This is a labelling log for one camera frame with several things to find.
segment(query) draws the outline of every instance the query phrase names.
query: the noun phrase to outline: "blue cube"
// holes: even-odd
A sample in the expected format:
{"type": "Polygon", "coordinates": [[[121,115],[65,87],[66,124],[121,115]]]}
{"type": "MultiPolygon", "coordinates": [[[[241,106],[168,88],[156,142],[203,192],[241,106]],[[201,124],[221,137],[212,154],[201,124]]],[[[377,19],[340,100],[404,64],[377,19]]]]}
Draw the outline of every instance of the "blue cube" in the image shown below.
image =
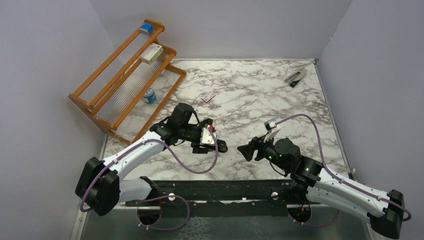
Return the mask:
{"type": "Polygon", "coordinates": [[[152,29],[153,29],[153,26],[150,23],[145,23],[145,24],[141,25],[141,27],[138,29],[138,31],[141,34],[149,35],[149,33],[152,31],[152,29]]]}

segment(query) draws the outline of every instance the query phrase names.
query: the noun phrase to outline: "white box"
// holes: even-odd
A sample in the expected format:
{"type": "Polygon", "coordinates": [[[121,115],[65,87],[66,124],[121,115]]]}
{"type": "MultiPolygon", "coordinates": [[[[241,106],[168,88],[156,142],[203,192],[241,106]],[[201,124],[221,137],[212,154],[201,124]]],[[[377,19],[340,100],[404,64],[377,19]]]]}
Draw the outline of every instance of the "white box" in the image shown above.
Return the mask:
{"type": "Polygon", "coordinates": [[[143,63],[152,64],[159,57],[159,55],[161,55],[163,51],[164,48],[161,45],[152,43],[140,55],[140,59],[143,63]]]}

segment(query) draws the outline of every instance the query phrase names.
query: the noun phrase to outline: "floor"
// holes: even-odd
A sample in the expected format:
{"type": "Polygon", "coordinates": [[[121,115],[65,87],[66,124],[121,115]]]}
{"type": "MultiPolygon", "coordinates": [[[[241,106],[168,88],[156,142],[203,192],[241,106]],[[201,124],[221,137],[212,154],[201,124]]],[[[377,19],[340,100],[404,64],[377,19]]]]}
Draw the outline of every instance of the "floor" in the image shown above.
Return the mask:
{"type": "MultiPolygon", "coordinates": [[[[218,138],[226,141],[228,152],[220,153],[213,170],[193,174],[182,168],[168,151],[155,155],[135,168],[125,179],[147,176],[152,180],[255,180],[283,179],[274,172],[267,160],[247,162],[236,147],[251,138],[266,133],[264,122],[283,119],[293,114],[311,116],[321,136],[323,154],[328,166],[346,175],[348,167],[342,156],[329,110],[312,59],[307,60],[174,60],[176,67],[187,71],[187,76],[159,113],[156,122],[169,116],[180,103],[193,106],[200,120],[213,119],[218,138]],[[300,83],[291,88],[284,79],[299,67],[307,73],[300,83]],[[201,96],[212,91],[216,96],[205,103],[201,96]]],[[[176,77],[165,73],[153,84],[157,100],[148,104],[140,101],[119,126],[120,134],[134,138],[176,77]]],[[[290,138],[303,155],[319,160],[317,137],[312,124],[304,117],[281,125],[276,136],[290,138]]],[[[125,144],[109,137],[104,157],[115,154],[125,144]]],[[[214,159],[208,154],[192,154],[189,143],[172,147],[177,156],[194,170],[209,168],[214,159]]]]}
{"type": "MultiPolygon", "coordinates": [[[[331,221],[337,210],[314,207],[310,224],[331,221]]],[[[347,213],[328,227],[305,227],[289,217],[191,217],[184,227],[175,231],[155,231],[138,227],[136,211],[114,209],[105,216],[88,214],[82,240],[371,240],[364,223],[347,213]]],[[[181,218],[161,218],[156,227],[170,228],[183,221],[181,218]]]]}

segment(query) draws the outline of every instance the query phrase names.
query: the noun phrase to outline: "screw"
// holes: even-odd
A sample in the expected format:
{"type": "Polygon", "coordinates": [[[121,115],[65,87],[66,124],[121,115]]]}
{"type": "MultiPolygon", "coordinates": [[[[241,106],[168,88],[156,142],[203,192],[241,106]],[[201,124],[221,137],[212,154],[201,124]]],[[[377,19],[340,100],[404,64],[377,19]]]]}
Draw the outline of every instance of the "screw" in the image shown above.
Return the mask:
{"type": "Polygon", "coordinates": [[[172,202],[172,201],[174,201],[175,200],[175,194],[173,194],[173,193],[170,193],[170,194],[168,194],[170,197],[168,197],[168,199],[172,202]]]}
{"type": "Polygon", "coordinates": [[[271,197],[272,197],[272,199],[277,200],[278,199],[278,193],[276,191],[272,192],[271,197]]]}

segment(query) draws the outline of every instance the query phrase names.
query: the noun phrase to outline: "small box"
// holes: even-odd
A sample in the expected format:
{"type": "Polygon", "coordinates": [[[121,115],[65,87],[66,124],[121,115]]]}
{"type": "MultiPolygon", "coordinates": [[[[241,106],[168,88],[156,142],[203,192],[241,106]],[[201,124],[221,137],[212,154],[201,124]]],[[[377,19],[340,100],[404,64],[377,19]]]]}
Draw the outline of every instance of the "small box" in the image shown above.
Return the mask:
{"type": "Polygon", "coordinates": [[[213,99],[215,96],[216,96],[216,94],[215,94],[214,92],[209,91],[209,92],[207,92],[205,95],[203,95],[203,96],[201,97],[201,99],[202,99],[205,103],[207,103],[207,102],[209,102],[211,99],[213,99]]]}
{"type": "Polygon", "coordinates": [[[145,23],[138,29],[138,32],[144,35],[149,35],[152,29],[153,29],[153,26],[150,23],[145,23]]]}
{"type": "Polygon", "coordinates": [[[152,64],[159,57],[159,55],[161,55],[163,51],[164,48],[161,45],[152,43],[140,55],[140,59],[143,63],[152,64]]]}

